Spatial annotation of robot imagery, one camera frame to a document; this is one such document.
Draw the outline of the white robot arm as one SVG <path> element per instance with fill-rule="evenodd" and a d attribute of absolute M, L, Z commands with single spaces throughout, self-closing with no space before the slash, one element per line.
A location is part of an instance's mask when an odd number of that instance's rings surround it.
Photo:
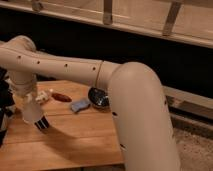
<path fill-rule="evenodd" d="M 0 44 L 0 67 L 23 100 L 26 122 L 45 124 L 35 100 L 37 75 L 96 87 L 108 93 L 126 171 L 182 171 L 163 86 L 147 65 L 55 56 L 16 36 Z"/>

